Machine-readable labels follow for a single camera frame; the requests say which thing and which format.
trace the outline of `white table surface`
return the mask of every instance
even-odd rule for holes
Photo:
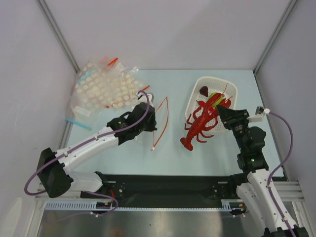
[[[77,171],[101,171],[106,174],[138,174],[138,175],[202,175],[225,176],[241,173],[237,164],[239,149],[233,133],[228,131],[207,139],[207,143],[192,141],[194,150],[186,150],[180,143],[180,138],[186,136],[184,130],[185,109],[197,79],[202,76],[213,76],[231,81],[238,88],[236,109],[248,109],[254,114],[256,107],[262,105],[258,87],[252,71],[228,70],[140,70],[140,80],[150,84],[148,92],[155,95],[154,105],[158,106],[165,96],[169,99],[169,124],[161,141],[154,151],[152,135],[143,135],[146,142],[128,141],[119,147],[91,158],[77,168]],[[73,125],[68,145],[73,145],[94,134],[111,119],[127,111],[111,111],[104,109],[95,122],[92,131],[87,131]],[[266,131],[266,145],[263,154],[270,167],[279,163],[277,149],[273,141],[267,119],[251,124]],[[282,170],[275,176],[283,176]]]

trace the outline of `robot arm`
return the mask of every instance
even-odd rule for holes
[[[248,127],[249,122],[262,121],[268,109],[258,107],[254,116],[247,110],[231,110],[217,106],[226,129],[232,130],[240,149],[237,156],[242,174],[232,175],[236,194],[248,207],[263,237],[308,237],[287,212],[273,181],[268,185],[269,166],[263,156],[266,133],[259,127]]]
[[[148,98],[150,102],[148,113],[141,122],[128,130],[121,131],[123,128],[139,121],[144,115],[147,108],[147,98],[145,96],[138,98],[139,104],[135,106],[132,112],[126,112],[120,117],[112,119],[107,123],[107,126],[78,144],[56,152],[53,152],[50,148],[43,150],[39,158],[38,169],[52,159],[64,155],[38,174],[48,196],[56,198],[68,190],[98,191],[104,184],[101,173],[82,173],[76,172],[75,169],[106,149],[133,140],[143,131],[152,132],[156,130],[155,109],[152,105],[153,95],[148,94]]]

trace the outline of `white label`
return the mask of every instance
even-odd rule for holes
[[[87,116],[87,117],[89,117],[90,114],[91,114],[91,111],[86,110],[86,109],[84,109],[82,107],[79,107],[78,105],[75,106],[74,111],[79,113],[79,114],[81,114],[81,115]]]

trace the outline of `dark red object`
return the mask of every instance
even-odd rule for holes
[[[218,110],[217,108],[213,108],[212,106],[214,103],[221,98],[221,96],[224,93],[216,93],[214,94],[209,100],[205,103],[204,106],[199,106],[192,114],[190,114],[189,118],[187,119],[187,124],[190,124],[191,127],[187,127],[186,123],[184,124],[184,129],[188,130],[188,134],[186,137],[183,137],[180,139],[180,142],[182,145],[187,148],[189,151],[193,150],[193,145],[191,144],[192,139],[197,136],[197,141],[205,143],[206,141],[202,141],[199,139],[199,135],[201,134],[202,137],[204,138],[211,138],[214,135],[206,136],[203,134],[203,131],[209,131],[216,127],[218,124]],[[226,108],[229,108],[229,106],[232,104],[230,99],[227,100],[222,100],[219,105],[224,106]],[[197,117],[197,112],[199,112],[203,108],[202,114]],[[190,122],[191,115],[193,115],[194,122]],[[212,119],[215,119],[215,124],[206,127],[206,124],[210,122]]]
[[[204,96],[208,96],[208,88],[207,86],[202,86],[201,89],[199,90],[200,94],[201,95],[204,95]]]

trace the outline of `table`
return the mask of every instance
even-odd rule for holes
[[[101,171],[106,174],[137,174],[137,175],[196,175],[196,176],[227,176],[241,173],[237,164],[239,149],[233,133],[228,131],[207,140],[207,143],[193,141],[192,152],[180,143],[186,136],[184,130],[185,109],[191,91],[202,76],[212,76],[231,81],[238,88],[236,109],[248,109],[254,114],[262,100],[252,71],[228,70],[140,70],[139,80],[151,87],[148,92],[155,95],[154,105],[157,106],[165,96],[169,100],[168,128],[154,151],[152,135],[145,134],[143,141],[128,141],[119,147],[107,150],[90,159],[77,168],[77,171]],[[111,119],[120,116],[124,110],[104,109],[95,122],[92,131],[73,125],[68,145],[73,145],[94,132],[100,130]],[[250,124],[259,126],[266,131],[266,146],[263,154],[270,170],[279,165],[277,149],[267,119],[263,122]],[[282,177],[279,170],[276,177]]]

